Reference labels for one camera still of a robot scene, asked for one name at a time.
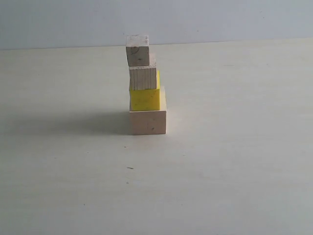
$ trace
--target yellow cube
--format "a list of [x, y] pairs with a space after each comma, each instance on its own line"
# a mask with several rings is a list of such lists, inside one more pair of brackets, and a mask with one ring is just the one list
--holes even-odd
[[160, 75], [156, 73], [156, 89], [129, 89], [132, 111], [160, 110]]

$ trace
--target white wall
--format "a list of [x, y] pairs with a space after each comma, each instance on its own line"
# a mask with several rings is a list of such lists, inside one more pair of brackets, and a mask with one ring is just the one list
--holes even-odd
[[312, 0], [0, 0], [0, 49], [313, 36]]

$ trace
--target table surface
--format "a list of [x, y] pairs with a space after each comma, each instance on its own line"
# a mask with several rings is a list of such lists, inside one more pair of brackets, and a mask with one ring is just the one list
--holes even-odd
[[313, 39], [151, 51], [166, 135], [125, 47], [0, 51], [0, 234], [311, 235]]

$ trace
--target small wooden cube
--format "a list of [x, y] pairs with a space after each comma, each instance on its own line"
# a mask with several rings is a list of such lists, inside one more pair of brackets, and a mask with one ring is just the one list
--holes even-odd
[[160, 110], [160, 78], [157, 71], [157, 86], [156, 89], [133, 90], [129, 89], [131, 97], [132, 111], [150, 111]]
[[131, 87], [133, 90], [157, 88], [157, 63], [156, 56], [150, 54], [149, 66], [129, 67]]
[[128, 35], [126, 55], [129, 67], [150, 65], [148, 35]]
[[161, 109], [158, 111], [131, 111], [130, 120], [133, 135], [166, 134], [166, 97], [161, 87]]

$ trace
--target stacked blocks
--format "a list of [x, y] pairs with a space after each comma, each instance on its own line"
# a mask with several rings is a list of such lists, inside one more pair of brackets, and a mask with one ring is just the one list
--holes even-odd
[[147, 35], [127, 36], [130, 74], [130, 120], [133, 135], [166, 134], [165, 89]]

